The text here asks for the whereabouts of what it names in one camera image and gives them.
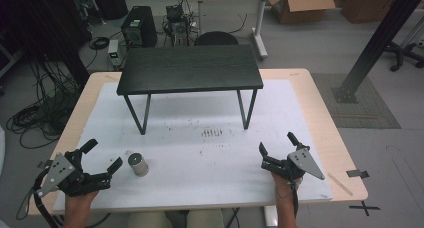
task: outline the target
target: white surface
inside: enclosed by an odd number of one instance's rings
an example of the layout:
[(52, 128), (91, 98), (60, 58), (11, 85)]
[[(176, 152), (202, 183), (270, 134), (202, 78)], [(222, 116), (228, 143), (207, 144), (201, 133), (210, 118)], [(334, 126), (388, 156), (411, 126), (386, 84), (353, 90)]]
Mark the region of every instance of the white surface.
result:
[(6, 138), (4, 136), (4, 130), (0, 126), (0, 175), (3, 170), (4, 153), (6, 150)]
[[(264, 80), (248, 130), (243, 129), (237, 93), (199, 92), (152, 95), (146, 135), (141, 136), (117, 83), (103, 86), (87, 121), (79, 146), (91, 138), (99, 144), (83, 156), (83, 168), (102, 173), (117, 158), (124, 165), (113, 176), (108, 190), (100, 192), (93, 209), (172, 209), (237, 207), (274, 204), (274, 182), (261, 169), (262, 141), (270, 156), (286, 159), (295, 148), (289, 131), (311, 146), (293, 89), (286, 80)], [(251, 91), (242, 91), (247, 109)], [(140, 119), (146, 96), (130, 97)], [(149, 165), (145, 177), (137, 177), (127, 163), (138, 152)], [(301, 201), (332, 198), (326, 180), (306, 174), (299, 188)], [(54, 210), (63, 211), (60, 194)]]
[(276, 206), (265, 206), (265, 227), (277, 227), (278, 226), (278, 214)]
[(0, 220), (0, 228), (9, 228), (2, 220)]

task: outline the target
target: chair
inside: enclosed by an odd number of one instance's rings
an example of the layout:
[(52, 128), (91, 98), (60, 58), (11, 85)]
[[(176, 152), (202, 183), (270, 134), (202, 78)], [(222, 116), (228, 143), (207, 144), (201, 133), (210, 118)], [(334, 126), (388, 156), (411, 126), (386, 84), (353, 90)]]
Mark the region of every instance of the chair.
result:
[(424, 57), (414, 53), (412, 49), (417, 46), (416, 43), (410, 43), (411, 40), (417, 35), (424, 25), (424, 17), (418, 22), (418, 24), (408, 34), (402, 44), (398, 45), (393, 41), (386, 47), (385, 52), (391, 52), (396, 55), (396, 65), (390, 67), (390, 70), (395, 72), (403, 65), (404, 57), (409, 57), (417, 61), (415, 67), (424, 68)]
[(194, 42), (195, 46), (238, 45), (237, 39), (230, 33), (211, 31), (200, 35)]

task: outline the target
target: table leg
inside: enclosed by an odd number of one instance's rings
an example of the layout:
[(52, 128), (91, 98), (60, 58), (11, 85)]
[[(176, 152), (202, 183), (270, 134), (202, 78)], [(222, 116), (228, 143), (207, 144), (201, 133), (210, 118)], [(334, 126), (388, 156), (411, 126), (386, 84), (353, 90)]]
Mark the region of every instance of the table leg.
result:
[(262, 41), (262, 37), (261, 37), (262, 19), (264, 17), (265, 2), (266, 2), (266, 0), (260, 0), (259, 1), (259, 9), (258, 9), (258, 17), (257, 17), (257, 20), (256, 20), (256, 27), (252, 28), (254, 42), (256, 43), (256, 46), (258, 47), (258, 51), (259, 51), (259, 55), (260, 55), (261, 59), (268, 57), (268, 53), (266, 52), (265, 45), (264, 45), (264, 42)]
[(144, 112), (144, 121), (143, 126), (140, 125), (140, 122), (138, 121), (137, 115), (135, 114), (134, 108), (131, 104), (130, 98), (127, 95), (124, 95), (125, 102), (127, 102), (128, 108), (130, 109), (131, 115), (134, 118), (135, 124), (137, 125), (138, 130), (140, 131), (141, 135), (146, 134), (146, 127), (147, 127), (147, 117), (149, 116), (149, 109), (150, 109), (150, 99), (152, 95), (147, 95), (147, 102), (146, 102), (146, 110)]
[(202, 12), (201, 12), (201, 6), (203, 1), (197, 1), (197, 10), (199, 11), (199, 31), (197, 32), (197, 36), (200, 36), (202, 34)]
[(243, 120), (243, 128), (245, 130), (247, 130), (249, 128), (249, 123), (250, 123), (250, 117), (252, 117), (252, 111), (253, 111), (253, 105), (255, 104), (255, 99), (256, 99), (256, 93), (258, 92), (257, 89), (253, 90), (252, 93), (252, 98), (250, 100), (250, 106), (249, 106), (249, 111), (247, 113), (247, 119), (244, 115), (244, 108), (243, 108), (243, 101), (241, 100), (241, 94), (240, 94), (240, 90), (237, 90), (237, 96), (239, 99), (239, 105), (240, 105), (240, 112), (241, 112), (241, 118)]

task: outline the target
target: gray mat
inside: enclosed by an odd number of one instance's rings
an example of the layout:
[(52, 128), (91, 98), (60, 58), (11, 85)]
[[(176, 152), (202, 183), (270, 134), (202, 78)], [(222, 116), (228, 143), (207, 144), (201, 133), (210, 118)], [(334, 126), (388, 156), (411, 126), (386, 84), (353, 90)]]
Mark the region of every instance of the gray mat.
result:
[(331, 88), (340, 87), (347, 74), (311, 74), (338, 128), (400, 129), (399, 123), (368, 78), (355, 93), (359, 103), (337, 103)]

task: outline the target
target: black table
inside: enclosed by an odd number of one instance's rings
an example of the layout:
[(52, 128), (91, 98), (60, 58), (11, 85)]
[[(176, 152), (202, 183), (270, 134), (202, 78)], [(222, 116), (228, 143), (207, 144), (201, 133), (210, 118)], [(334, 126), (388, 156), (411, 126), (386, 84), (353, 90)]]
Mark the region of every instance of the black table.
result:
[[(262, 78), (250, 45), (182, 46), (128, 51), (117, 94), (124, 96), (142, 135), (146, 133), (152, 94), (235, 90), (244, 129), (249, 127)], [(240, 90), (253, 90), (247, 118)], [(147, 95), (143, 126), (129, 99)]]

